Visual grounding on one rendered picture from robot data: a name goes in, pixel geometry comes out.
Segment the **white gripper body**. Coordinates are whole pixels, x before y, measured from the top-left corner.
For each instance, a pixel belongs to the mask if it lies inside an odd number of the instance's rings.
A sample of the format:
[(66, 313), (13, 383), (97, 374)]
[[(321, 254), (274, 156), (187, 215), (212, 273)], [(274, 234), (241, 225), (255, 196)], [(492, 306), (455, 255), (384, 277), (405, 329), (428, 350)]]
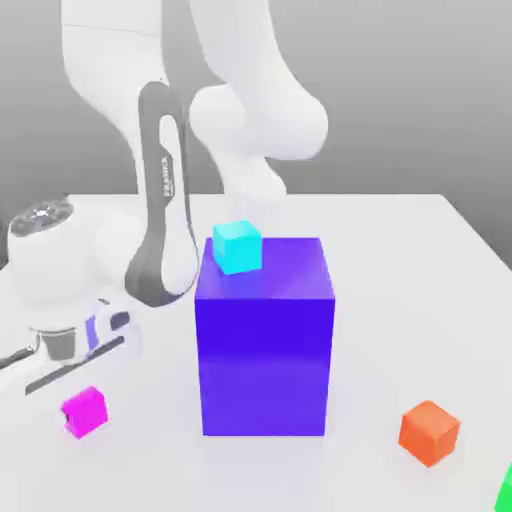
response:
[(61, 365), (43, 357), (41, 352), (0, 370), (0, 406), (17, 405), (50, 389), (71, 389), (91, 382), (95, 371), (107, 373), (137, 358), (137, 337), (125, 334), (101, 345), (79, 363)]

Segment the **small magenta cube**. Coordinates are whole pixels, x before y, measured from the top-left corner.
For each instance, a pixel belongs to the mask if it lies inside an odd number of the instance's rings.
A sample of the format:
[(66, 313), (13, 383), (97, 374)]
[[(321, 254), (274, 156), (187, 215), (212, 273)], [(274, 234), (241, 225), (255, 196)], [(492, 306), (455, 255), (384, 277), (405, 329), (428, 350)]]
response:
[(105, 397), (94, 386), (89, 386), (60, 407), (65, 417), (65, 428), (81, 439), (108, 421)]

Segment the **small orange cube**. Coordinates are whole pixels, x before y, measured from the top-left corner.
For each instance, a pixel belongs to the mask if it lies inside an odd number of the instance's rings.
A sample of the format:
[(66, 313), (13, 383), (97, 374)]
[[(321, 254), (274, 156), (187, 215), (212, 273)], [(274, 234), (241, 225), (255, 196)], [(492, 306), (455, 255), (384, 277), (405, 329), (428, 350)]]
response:
[(398, 444), (426, 467), (455, 449), (461, 422), (430, 400), (402, 415)]

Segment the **small green cube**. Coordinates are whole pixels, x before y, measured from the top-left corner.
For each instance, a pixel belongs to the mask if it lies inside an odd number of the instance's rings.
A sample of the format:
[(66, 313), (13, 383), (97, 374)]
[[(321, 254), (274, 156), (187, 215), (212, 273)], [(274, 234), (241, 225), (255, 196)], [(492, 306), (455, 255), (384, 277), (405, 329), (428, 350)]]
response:
[(501, 483), (494, 505), (494, 512), (512, 512), (512, 463)]

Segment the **large blue box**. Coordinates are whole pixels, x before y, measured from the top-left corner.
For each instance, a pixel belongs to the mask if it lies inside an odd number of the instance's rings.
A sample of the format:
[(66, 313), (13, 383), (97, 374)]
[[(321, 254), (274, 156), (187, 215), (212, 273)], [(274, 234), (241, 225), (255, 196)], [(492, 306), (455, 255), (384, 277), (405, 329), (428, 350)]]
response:
[(206, 243), (194, 297), (206, 436), (325, 432), (335, 294), (317, 238), (266, 238), (226, 275)]

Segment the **small cyan cube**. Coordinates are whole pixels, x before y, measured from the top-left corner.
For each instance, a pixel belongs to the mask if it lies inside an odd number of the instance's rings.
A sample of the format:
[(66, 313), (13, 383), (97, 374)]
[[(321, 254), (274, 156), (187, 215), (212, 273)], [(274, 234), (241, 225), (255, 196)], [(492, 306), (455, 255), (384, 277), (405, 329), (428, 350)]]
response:
[(213, 257), (225, 275), (262, 268), (262, 236), (247, 220), (213, 227)]

